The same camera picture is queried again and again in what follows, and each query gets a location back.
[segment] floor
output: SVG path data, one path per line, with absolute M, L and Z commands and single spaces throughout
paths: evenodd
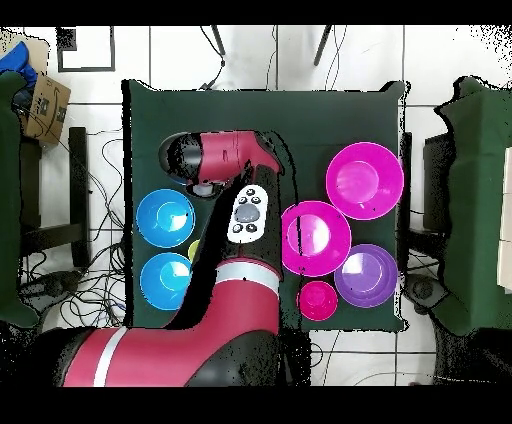
M 212 38 L 209 27 L 207 34 Z M 335 27 L 339 50 L 339 71 L 334 34 L 331 33 L 320 65 L 313 58 L 322 35 L 322 25 L 278 27 L 278 78 L 273 26 L 219 26 L 227 52 L 226 66 L 215 89 L 265 88 L 270 90 L 379 90 L 386 82 L 405 80 L 411 90 L 404 104 L 405 130 L 413 134 L 412 209 L 423 209 L 422 146 L 425 138 L 446 131 L 433 108 L 448 101 L 454 81 L 464 75 L 477 75 L 498 86 L 512 79 L 512 56 L 504 51 L 507 44 L 496 43 L 492 29 L 469 26 L 348 26 Z M 134 78 L 155 89 L 192 89 L 209 82 L 219 70 L 219 57 L 206 41 L 199 27 L 115 27 L 115 71 L 58 73 L 56 31 L 54 28 L 15 28 L 27 35 L 44 38 L 50 45 L 48 75 L 71 88 L 61 141 L 67 143 L 70 126 L 85 126 L 89 137 L 90 172 L 105 186 L 109 197 L 120 184 L 119 175 L 101 156 L 105 142 L 120 137 L 120 81 Z M 76 52 L 63 53 L 63 66 L 109 67 L 110 37 L 108 27 L 78 27 Z M 329 80 L 326 76 L 333 63 Z M 114 166 L 122 167 L 121 141 L 105 148 L 105 156 Z M 46 147 L 42 161 L 41 210 L 43 225 L 69 222 L 68 154 L 61 146 Z M 120 231 L 100 231 L 105 215 L 104 202 L 91 184 L 91 239 L 93 254 L 119 241 Z M 112 208 L 124 217 L 122 189 L 113 198 Z M 421 215 L 411 214 L 412 226 L 421 228 Z M 69 247 L 51 249 L 48 261 L 39 269 L 69 269 Z M 31 263 L 40 260 L 33 255 Z M 411 266 L 419 265 L 411 257 Z M 92 271 L 101 272 L 108 264 L 96 263 Z M 122 284 L 116 287 L 123 295 Z M 73 316 L 64 308 L 68 319 Z M 429 384 L 435 363 L 435 340 L 430 319 L 414 312 L 412 304 L 401 299 L 401 315 L 407 329 L 398 334 L 383 332 L 312 332 L 313 385 L 407 385 Z M 45 328 L 67 326 L 54 307 Z

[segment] red robot arm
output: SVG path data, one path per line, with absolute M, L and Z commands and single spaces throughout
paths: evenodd
M 224 185 L 192 264 L 182 308 L 163 329 L 84 328 L 43 334 L 33 347 L 39 353 L 31 355 L 42 355 L 52 370 L 41 376 L 41 383 L 275 384 L 281 167 L 271 145 L 253 131 L 187 133 L 167 139 L 159 154 L 163 168 L 175 177 L 190 184 Z M 243 213 L 242 204 L 247 204 Z M 50 339 L 53 347 L 45 343 Z M 31 369 L 33 381 L 39 371 L 35 365 Z

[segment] magenta bowl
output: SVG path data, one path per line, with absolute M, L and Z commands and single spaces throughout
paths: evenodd
M 324 281 L 311 281 L 297 294 L 300 313 L 311 321 L 324 321 L 338 306 L 336 290 Z
M 380 144 L 360 142 L 341 150 L 326 175 L 327 195 L 344 215 L 380 218 L 395 207 L 404 188 L 398 158 Z
M 310 200 L 292 205 L 284 211 L 281 223 L 283 265 L 295 274 L 330 274 L 350 252 L 348 222 L 328 203 Z

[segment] table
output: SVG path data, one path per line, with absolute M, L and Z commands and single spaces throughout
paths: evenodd
M 456 158 L 448 186 L 452 229 L 444 249 L 450 292 L 432 310 L 451 333 L 512 329 L 512 296 L 497 285 L 505 149 L 512 146 L 512 93 L 461 78 L 439 107 L 451 124 Z
M 201 235 L 213 202 L 190 199 L 197 225 L 190 238 L 174 249 L 149 245 L 137 230 L 135 212 L 151 191 L 170 188 L 185 194 L 183 186 L 171 181 L 158 163 L 160 143 L 169 135 L 232 129 L 274 130 L 288 144 L 297 168 L 299 201 L 328 201 L 325 172 L 331 158 L 344 146 L 357 141 L 379 143 L 398 154 L 398 99 L 405 86 L 388 83 L 379 92 L 268 92 L 268 91 L 154 91 L 137 81 L 123 86 L 124 122 L 131 126 L 131 147 L 125 149 L 125 180 L 128 216 L 133 219 L 133 298 L 127 293 L 127 307 L 133 307 L 133 325 L 157 328 L 165 325 L 172 312 L 153 308 L 140 290 L 139 275 L 154 255 L 174 251 L 187 255 L 191 242 Z M 284 152 L 278 149 L 278 155 Z M 281 178 L 281 209 L 291 205 L 294 192 L 291 173 Z M 395 210 L 374 221 L 349 219 L 353 244 L 374 243 L 392 255 L 396 253 Z M 332 275 L 323 278 L 332 283 Z M 336 313 L 326 321 L 302 319 L 295 298 L 300 277 L 285 270 L 280 285 L 282 325 L 307 330 L 400 331 L 403 322 L 395 316 L 395 300 L 372 309 L 359 309 L 340 299 Z

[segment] control button panel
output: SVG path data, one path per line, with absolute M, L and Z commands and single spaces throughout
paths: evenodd
M 235 199 L 228 227 L 232 243 L 250 243 L 263 236 L 267 216 L 268 195 L 255 184 L 244 187 Z
M 237 222 L 247 223 L 257 221 L 260 217 L 260 211 L 254 205 L 240 205 L 235 211 L 235 220 Z

